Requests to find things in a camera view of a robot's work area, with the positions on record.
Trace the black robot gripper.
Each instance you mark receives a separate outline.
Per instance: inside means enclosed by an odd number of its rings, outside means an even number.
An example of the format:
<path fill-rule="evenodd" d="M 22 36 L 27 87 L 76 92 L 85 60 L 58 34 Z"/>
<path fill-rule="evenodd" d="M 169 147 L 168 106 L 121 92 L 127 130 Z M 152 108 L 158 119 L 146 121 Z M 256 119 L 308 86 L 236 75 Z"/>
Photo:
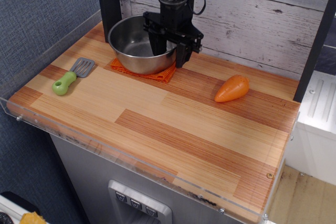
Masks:
<path fill-rule="evenodd" d="M 176 44 L 176 67 L 182 68 L 193 51 L 200 52 L 204 35 L 192 24 L 194 0 L 159 0 L 160 12 L 144 12 L 144 30 L 149 34 L 154 56 L 167 51 L 167 41 Z"/>

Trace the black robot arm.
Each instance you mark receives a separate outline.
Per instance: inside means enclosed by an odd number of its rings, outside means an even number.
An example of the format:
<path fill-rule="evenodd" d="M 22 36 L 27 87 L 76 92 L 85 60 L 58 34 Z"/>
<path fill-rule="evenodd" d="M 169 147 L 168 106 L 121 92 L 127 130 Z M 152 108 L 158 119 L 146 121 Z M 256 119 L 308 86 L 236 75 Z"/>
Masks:
<path fill-rule="evenodd" d="M 155 56 L 166 52 L 168 41 L 176 44 L 176 67 L 189 61 L 193 52 L 199 53 L 203 33 L 192 23 L 194 15 L 200 15 L 206 0 L 159 0 L 160 12 L 145 12 L 144 30 L 149 34 Z"/>

